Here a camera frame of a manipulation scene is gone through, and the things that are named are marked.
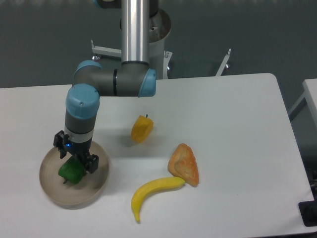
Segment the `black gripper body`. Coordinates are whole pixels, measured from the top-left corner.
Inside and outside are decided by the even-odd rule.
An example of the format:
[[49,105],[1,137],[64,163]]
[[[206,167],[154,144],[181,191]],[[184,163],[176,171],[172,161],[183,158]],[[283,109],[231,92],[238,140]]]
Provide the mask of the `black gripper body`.
[[64,131],[59,131],[53,140],[53,146],[58,149],[65,149],[67,153],[77,157],[80,160],[80,156],[90,153],[92,138],[85,142],[74,142],[70,140],[69,134],[64,134]]

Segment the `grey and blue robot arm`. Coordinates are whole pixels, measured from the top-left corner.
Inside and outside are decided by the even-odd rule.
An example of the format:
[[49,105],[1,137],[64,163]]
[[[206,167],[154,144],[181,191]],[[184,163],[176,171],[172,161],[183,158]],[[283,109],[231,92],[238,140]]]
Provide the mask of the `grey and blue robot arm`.
[[73,156],[66,171],[94,173],[97,155],[90,154],[100,97],[152,97],[156,93],[157,73],[150,68],[150,18],[159,9],[156,0],[121,1],[121,68],[103,70],[92,60],[78,65],[66,96],[65,128],[53,141],[60,158]]

